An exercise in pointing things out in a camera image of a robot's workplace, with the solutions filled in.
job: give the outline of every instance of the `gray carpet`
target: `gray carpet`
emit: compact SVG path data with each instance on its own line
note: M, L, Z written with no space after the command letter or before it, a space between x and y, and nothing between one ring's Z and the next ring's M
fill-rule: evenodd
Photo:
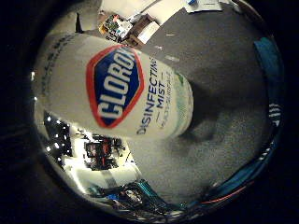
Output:
M252 46L262 35L222 6L223 12L193 14L183 8L142 49L192 84L193 120L185 134L128 143L144 178L170 203L190 202L229 178L256 155L271 127Z

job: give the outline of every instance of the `white plastic bottle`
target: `white plastic bottle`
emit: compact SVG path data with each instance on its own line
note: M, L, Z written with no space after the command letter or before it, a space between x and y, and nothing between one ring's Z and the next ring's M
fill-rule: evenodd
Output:
M192 89L184 76L102 38L48 36L35 72L39 103L93 133L159 139L182 134L192 119Z

